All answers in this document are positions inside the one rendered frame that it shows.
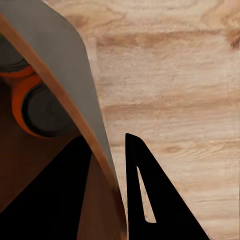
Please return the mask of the can of soda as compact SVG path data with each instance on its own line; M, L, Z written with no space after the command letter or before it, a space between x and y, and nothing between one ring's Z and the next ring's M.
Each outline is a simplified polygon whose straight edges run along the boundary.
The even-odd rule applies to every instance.
M76 128L37 73L12 79L12 111L21 128L40 138L59 138Z
M33 68L0 34L0 77L13 79L25 77L34 72Z

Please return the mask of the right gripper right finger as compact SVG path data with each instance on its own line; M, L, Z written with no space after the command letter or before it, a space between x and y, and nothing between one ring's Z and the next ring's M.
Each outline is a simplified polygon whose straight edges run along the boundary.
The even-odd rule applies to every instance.
M129 240L210 240L145 142L125 134ZM139 168L156 223L145 220Z

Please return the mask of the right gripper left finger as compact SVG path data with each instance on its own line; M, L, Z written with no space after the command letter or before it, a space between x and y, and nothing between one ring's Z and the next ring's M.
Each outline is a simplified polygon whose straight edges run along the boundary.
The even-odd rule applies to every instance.
M0 213L0 240L77 240L92 150L74 138Z

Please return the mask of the trash can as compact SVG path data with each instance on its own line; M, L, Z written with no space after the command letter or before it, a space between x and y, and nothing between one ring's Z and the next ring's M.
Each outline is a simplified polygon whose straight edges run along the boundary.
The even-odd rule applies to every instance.
M125 207L79 32L42 0L0 0L0 34L76 125L59 138L30 134L12 111L13 79L23 77L0 77L0 214L73 139L83 136L91 159L76 240L127 240Z

